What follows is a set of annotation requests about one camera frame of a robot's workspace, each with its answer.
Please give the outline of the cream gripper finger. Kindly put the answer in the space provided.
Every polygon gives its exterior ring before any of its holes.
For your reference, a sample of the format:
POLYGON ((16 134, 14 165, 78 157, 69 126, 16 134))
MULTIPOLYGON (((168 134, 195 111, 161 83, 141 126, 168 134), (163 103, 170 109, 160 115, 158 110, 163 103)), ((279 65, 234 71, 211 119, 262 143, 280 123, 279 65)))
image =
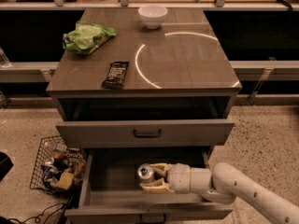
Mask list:
POLYGON ((163 178, 155 180, 151 183, 140 183, 140 187, 147 192, 152 193, 170 193, 172 192, 170 185, 163 178))
POLYGON ((153 169, 155 173, 155 177, 159 178, 167 178, 170 169, 172 168, 171 163, 152 163, 150 167, 153 169))

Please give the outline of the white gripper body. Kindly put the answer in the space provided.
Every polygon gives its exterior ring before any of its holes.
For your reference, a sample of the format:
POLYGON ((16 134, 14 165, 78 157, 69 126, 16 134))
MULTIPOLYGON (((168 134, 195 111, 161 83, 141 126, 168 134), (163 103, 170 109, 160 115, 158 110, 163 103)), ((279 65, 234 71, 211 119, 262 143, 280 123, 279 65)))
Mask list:
POLYGON ((191 167, 186 164, 174 164, 168 171, 167 182, 172 192, 186 194, 190 192, 191 167))

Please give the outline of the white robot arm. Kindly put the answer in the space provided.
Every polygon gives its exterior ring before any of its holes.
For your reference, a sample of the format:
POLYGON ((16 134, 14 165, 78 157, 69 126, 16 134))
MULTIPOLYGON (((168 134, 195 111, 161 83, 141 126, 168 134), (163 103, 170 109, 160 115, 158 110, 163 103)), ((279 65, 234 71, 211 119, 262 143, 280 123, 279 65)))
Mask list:
POLYGON ((299 224, 299 207, 259 185, 234 166, 217 163, 212 170, 177 163, 144 163, 137 169, 140 187, 152 193, 199 194, 213 203, 238 197, 272 224, 299 224))

